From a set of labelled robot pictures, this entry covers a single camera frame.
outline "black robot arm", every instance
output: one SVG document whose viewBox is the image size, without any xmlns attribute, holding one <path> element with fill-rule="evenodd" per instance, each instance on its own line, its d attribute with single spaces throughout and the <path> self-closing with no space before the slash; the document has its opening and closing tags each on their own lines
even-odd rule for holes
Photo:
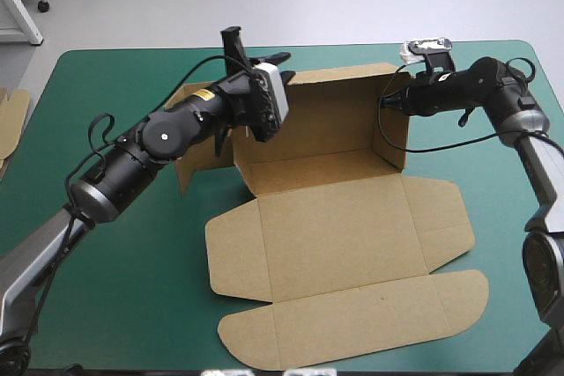
<svg viewBox="0 0 564 376">
<path fill-rule="evenodd" d="M 239 31 L 222 32 L 224 78 L 169 109 L 155 109 L 107 144 L 112 148 L 103 156 L 96 151 L 100 159 L 69 181 L 70 203 L 0 260 L 0 374 L 25 372 L 30 337 L 53 275 L 95 225 L 115 220 L 163 166 L 190 146 L 215 136 L 220 154 L 228 131 L 239 125 L 249 126 L 260 142 L 278 132 L 288 113 L 285 85 L 294 73 L 281 72 L 277 65 L 290 54 L 247 58 Z"/>
<path fill-rule="evenodd" d="M 449 56 L 450 42 L 445 40 L 404 44 L 403 56 L 425 61 L 426 70 L 418 73 L 409 86 L 383 98 L 382 106 L 420 116 L 464 110 L 461 126 L 474 108 L 483 107 L 501 142 L 516 149 L 539 203 L 538 211 L 525 226 L 529 234 L 523 244 L 523 265 L 540 319 L 551 330 L 515 374 L 562 375 L 564 152 L 548 137 L 550 122 L 529 91 L 534 65 L 525 59 L 531 66 L 531 74 L 526 77 L 510 63 L 483 57 L 468 70 L 455 71 Z"/>
</svg>

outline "gray floor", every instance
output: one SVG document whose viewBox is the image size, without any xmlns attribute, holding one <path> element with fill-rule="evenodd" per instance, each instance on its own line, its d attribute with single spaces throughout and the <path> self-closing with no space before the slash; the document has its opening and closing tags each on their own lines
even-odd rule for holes
<svg viewBox="0 0 564 376">
<path fill-rule="evenodd" d="M 248 45 L 399 42 L 447 35 L 455 41 L 519 39 L 537 51 L 564 99 L 562 0 L 49 0 L 37 48 L 0 46 L 0 85 L 31 91 L 34 102 L 60 54 L 83 48 L 218 46 L 239 25 Z"/>
</svg>

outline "chair wheel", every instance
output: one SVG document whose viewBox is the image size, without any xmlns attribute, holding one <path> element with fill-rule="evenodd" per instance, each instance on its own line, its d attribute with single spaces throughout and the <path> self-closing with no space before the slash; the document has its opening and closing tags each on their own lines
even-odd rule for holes
<svg viewBox="0 0 564 376">
<path fill-rule="evenodd" d="M 47 12 L 49 10 L 49 3 L 41 0 L 37 3 L 37 9 L 41 13 Z"/>
</svg>

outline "green tabletop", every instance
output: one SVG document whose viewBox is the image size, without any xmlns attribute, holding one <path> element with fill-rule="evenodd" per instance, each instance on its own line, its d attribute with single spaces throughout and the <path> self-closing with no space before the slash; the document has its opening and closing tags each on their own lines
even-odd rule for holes
<svg viewBox="0 0 564 376">
<path fill-rule="evenodd" d="M 249 48 L 250 55 L 292 52 L 295 70 L 390 62 L 396 44 Z M 137 122 L 194 63 L 217 48 L 71 51 L 48 81 L 0 183 L 0 254 L 14 247 L 65 202 L 63 178 L 88 152 L 86 129 L 100 112 L 117 131 Z M 531 46 L 521 41 L 461 42 L 459 69 L 484 55 L 529 57 L 538 66 L 531 90 L 564 140 L 564 120 Z M 221 63 L 195 80 L 220 77 Z M 483 111 L 464 129 L 459 113 L 411 121 L 411 147 L 435 146 L 492 131 Z M 480 269 L 491 295 L 482 318 L 448 339 L 341 360 L 340 370 L 508 371 L 545 333 L 521 264 L 523 225 L 537 208 L 516 153 L 498 140 L 408 158 L 406 173 L 455 181 L 462 189 L 476 247 L 441 271 Z M 209 285 L 204 225 L 252 198 L 235 168 L 197 173 L 179 196 L 174 168 L 114 223 L 99 225 L 62 266 L 33 339 L 33 367 L 79 362 L 107 369 L 200 369 L 242 365 L 216 329 L 227 313 L 256 306 L 221 297 Z"/>
</svg>

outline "cardboard piece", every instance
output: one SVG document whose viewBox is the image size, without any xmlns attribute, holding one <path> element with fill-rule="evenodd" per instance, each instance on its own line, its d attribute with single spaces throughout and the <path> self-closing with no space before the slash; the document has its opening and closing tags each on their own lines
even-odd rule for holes
<svg viewBox="0 0 564 376">
<path fill-rule="evenodd" d="M 15 90 L 8 96 L 7 90 L 0 88 L 0 173 L 18 146 L 30 99 L 26 90 Z"/>
<path fill-rule="evenodd" d="M 480 272 L 430 275 L 474 245 L 457 186 L 403 176 L 405 154 L 375 126 L 395 70 L 299 72 L 269 143 L 236 129 L 231 158 L 214 159 L 210 144 L 189 153 L 192 165 L 177 162 L 181 190 L 196 169 L 231 162 L 257 197 L 206 226 L 212 289 L 272 303 L 219 324 L 246 365 L 283 370 L 452 336 L 483 313 Z M 409 78 L 399 74 L 390 90 Z M 384 109 L 382 123 L 406 145 L 407 117 Z"/>
<path fill-rule="evenodd" d="M 453 336 L 483 313 L 477 270 L 429 275 L 474 245 L 457 186 L 399 173 L 264 195 L 206 227 L 212 289 L 270 301 L 219 336 L 282 370 Z"/>
</svg>

